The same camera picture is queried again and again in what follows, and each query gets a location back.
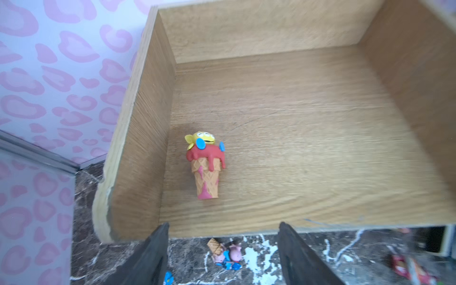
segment ice cream cone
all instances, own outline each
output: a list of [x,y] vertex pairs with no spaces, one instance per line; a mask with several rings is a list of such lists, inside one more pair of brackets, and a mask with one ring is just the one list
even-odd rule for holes
[[211,238],[211,239],[207,242],[207,246],[208,246],[209,249],[211,250],[212,254],[221,255],[222,252],[223,252],[223,247],[222,247],[222,245],[221,245],[217,240],[215,240],[215,238]]
[[220,170],[219,158],[214,158],[214,171],[209,171],[207,158],[192,160],[192,172],[195,174],[198,199],[218,198],[218,174]]

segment toy face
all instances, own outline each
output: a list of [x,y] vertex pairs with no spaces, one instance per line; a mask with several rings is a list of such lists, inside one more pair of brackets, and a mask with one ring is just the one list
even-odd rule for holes
[[206,144],[213,145],[215,143],[215,137],[214,135],[208,133],[208,132],[201,132],[198,131],[193,134],[193,141],[196,142],[196,140],[200,138],[202,139]]

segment wooden box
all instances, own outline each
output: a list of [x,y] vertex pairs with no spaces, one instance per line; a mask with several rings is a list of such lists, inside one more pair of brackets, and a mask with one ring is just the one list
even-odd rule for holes
[[[417,0],[152,8],[93,204],[104,243],[456,223],[456,36]],[[198,200],[184,136],[226,146]]]

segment dark marble surface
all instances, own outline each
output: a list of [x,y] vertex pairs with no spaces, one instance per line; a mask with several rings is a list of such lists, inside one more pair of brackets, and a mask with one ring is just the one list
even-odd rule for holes
[[[101,284],[134,252],[139,242],[101,245],[93,232],[91,206],[96,185],[102,179],[102,164],[90,166],[76,178],[73,222],[72,285]],[[424,230],[414,232],[415,246],[423,241]],[[392,251],[404,250],[404,235],[391,230],[304,233],[300,235],[333,268],[347,285],[408,285],[410,281],[391,270]],[[243,268],[227,271],[213,264],[206,246],[208,238],[172,239],[168,246],[168,268],[176,285],[283,285],[276,235],[219,238],[243,247]],[[456,284],[453,261],[424,253],[419,246],[415,257],[445,285]]]

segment small toy figure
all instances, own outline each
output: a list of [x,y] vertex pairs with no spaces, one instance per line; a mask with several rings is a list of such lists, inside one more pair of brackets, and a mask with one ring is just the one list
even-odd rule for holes
[[239,262],[242,259],[241,245],[232,244],[229,246],[229,257],[234,262]]
[[214,263],[221,263],[225,260],[223,252],[226,250],[226,248],[223,246],[223,244],[219,243],[215,238],[211,238],[207,242],[207,246],[212,252],[212,260]]
[[242,266],[239,264],[239,261],[242,259],[241,244],[232,244],[229,246],[229,257],[234,262],[231,268],[233,270],[241,269]]
[[222,266],[226,270],[239,270],[242,265],[239,261],[242,259],[240,245],[230,245],[229,250],[214,238],[210,239],[207,246],[212,252],[212,260],[215,265]]
[[174,276],[170,271],[167,271],[165,274],[165,280],[163,281],[163,285],[172,285],[174,282]]
[[218,174],[225,168],[223,142],[217,147],[214,135],[203,131],[186,135],[185,140],[189,144],[187,160],[192,163],[198,199],[218,198]]
[[[434,276],[431,276],[429,273],[424,271],[424,269],[416,263],[414,259],[413,261],[413,266],[415,267],[416,274],[418,275],[418,280],[420,281],[421,284],[426,284],[426,285],[435,285],[439,284],[437,282],[437,279]],[[393,255],[392,256],[392,262],[393,262],[393,270],[400,276],[403,276],[409,280],[411,280],[411,276],[409,273],[409,270],[407,269],[407,264],[405,263],[405,257],[402,255]]]

